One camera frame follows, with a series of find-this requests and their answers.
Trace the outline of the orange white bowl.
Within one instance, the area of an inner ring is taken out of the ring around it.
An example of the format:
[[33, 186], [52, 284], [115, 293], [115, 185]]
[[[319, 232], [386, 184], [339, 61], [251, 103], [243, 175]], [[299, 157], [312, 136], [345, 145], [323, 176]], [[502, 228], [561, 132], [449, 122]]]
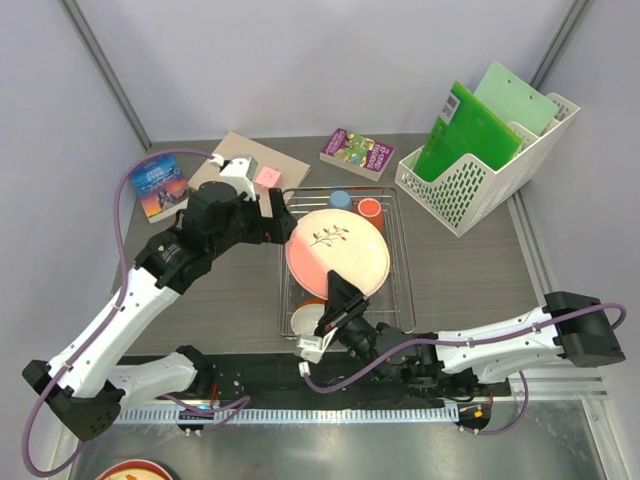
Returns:
[[290, 326], [294, 335], [312, 335], [325, 311], [325, 302], [312, 299], [303, 302], [291, 316]]

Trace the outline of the pink cream plate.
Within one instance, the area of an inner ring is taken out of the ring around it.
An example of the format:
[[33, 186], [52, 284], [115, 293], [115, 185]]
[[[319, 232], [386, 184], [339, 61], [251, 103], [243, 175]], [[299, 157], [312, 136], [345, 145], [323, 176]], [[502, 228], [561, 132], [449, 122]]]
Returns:
[[289, 272], [311, 295], [328, 298], [328, 273], [339, 274], [364, 295], [375, 294], [391, 267], [387, 243], [368, 220], [340, 209], [321, 209], [297, 221], [285, 245]]

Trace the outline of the blue cup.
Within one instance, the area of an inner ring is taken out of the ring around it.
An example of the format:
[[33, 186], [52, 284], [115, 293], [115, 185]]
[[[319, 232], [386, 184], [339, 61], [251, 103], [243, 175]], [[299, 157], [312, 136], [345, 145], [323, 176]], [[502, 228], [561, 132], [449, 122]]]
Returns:
[[332, 209], [352, 210], [352, 198], [344, 190], [335, 190], [329, 195], [328, 206]]

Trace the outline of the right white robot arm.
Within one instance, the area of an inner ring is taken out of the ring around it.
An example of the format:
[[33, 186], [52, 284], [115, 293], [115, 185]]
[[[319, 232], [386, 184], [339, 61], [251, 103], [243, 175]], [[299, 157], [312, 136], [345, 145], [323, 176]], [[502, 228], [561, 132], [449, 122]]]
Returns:
[[[369, 302], [363, 292], [335, 271], [327, 279], [329, 296], [314, 331], [319, 350], [310, 360], [319, 362], [324, 350], [339, 342], [365, 365], [334, 386], [312, 384], [317, 393], [334, 393], [373, 374], [418, 389], [451, 379], [457, 391], [472, 395], [513, 373], [557, 359], [577, 368], [596, 368], [626, 358], [616, 337], [626, 318], [619, 303], [558, 291], [547, 294], [544, 305], [509, 320], [453, 332], [408, 334], [385, 323], [372, 326], [364, 317]], [[606, 315], [611, 308], [619, 312], [615, 322]]]

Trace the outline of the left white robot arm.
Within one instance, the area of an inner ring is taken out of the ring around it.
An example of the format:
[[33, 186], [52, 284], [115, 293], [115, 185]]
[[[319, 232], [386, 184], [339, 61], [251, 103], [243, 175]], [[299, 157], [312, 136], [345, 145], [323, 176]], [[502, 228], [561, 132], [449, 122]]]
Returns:
[[26, 382], [82, 441], [104, 433], [124, 410], [169, 393], [205, 397], [214, 367], [185, 345], [129, 371], [117, 365], [147, 326], [183, 295], [213, 262], [237, 244], [285, 244], [297, 225], [279, 188], [268, 191], [271, 213], [225, 182], [206, 182], [191, 194], [174, 223], [136, 256], [110, 304], [60, 354], [33, 360]]

